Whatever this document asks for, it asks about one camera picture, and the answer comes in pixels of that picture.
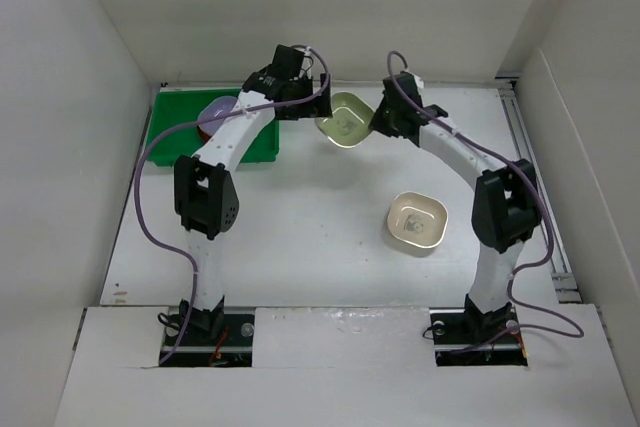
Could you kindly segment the red round plate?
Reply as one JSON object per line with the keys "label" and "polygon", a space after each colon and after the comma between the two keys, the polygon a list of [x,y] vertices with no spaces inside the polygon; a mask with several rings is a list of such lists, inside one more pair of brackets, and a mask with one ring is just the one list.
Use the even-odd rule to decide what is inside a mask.
{"label": "red round plate", "polygon": [[208,142],[212,137],[212,135],[210,133],[206,132],[200,126],[197,127],[197,132],[198,132],[198,135],[202,139],[203,142]]}

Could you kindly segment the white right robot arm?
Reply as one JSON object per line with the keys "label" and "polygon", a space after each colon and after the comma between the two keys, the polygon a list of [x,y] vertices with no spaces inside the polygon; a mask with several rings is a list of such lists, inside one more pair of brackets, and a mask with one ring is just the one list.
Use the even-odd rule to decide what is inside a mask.
{"label": "white right robot arm", "polygon": [[533,165],[521,159],[521,177],[497,158],[475,147],[447,120],[437,105],[424,106],[415,77],[408,72],[383,80],[383,97],[370,128],[399,137],[436,156],[474,192],[471,225],[480,243],[476,274],[459,321],[462,341],[476,344],[496,335],[511,310],[508,283],[524,243],[540,224],[531,190],[537,187]]}

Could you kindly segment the purple square panda dish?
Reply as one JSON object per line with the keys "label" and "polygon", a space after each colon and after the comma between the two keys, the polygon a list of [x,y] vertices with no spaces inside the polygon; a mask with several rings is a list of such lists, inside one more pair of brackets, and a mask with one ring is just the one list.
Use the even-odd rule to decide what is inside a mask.
{"label": "purple square panda dish", "polygon": [[234,96],[220,96],[215,98],[198,116],[198,121],[209,119],[209,122],[201,123],[198,126],[213,136],[223,125],[225,121],[223,116],[234,109],[236,102],[237,98]]}

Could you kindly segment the cream square panda dish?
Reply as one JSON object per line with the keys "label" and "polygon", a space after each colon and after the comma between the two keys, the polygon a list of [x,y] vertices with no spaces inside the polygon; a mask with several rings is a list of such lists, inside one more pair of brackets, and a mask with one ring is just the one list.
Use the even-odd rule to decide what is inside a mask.
{"label": "cream square panda dish", "polygon": [[440,201],[416,192],[404,192],[391,203],[386,225],[396,240],[429,250],[442,242],[448,220],[448,211]]}

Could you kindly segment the green square panda dish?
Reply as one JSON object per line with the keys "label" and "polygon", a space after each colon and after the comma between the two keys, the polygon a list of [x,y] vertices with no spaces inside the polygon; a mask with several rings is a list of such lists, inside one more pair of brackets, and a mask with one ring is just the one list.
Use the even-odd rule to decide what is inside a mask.
{"label": "green square panda dish", "polygon": [[317,118],[318,130],[335,146],[351,149],[370,134],[374,116],[372,107],[350,92],[338,92],[331,97],[332,116]]}

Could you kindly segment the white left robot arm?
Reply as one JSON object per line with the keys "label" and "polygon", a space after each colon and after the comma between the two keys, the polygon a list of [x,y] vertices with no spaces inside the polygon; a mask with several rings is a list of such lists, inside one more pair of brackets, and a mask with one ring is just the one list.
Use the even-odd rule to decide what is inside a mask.
{"label": "white left robot arm", "polygon": [[330,75],[320,87],[304,69],[317,58],[310,46],[279,45],[271,62],[245,80],[236,103],[213,136],[174,164],[174,206],[186,231],[187,253],[196,267],[191,298],[179,312],[185,332],[201,343],[216,341],[224,329],[224,287],[214,239],[228,231],[239,214],[232,179],[258,134],[274,120],[330,117]]}

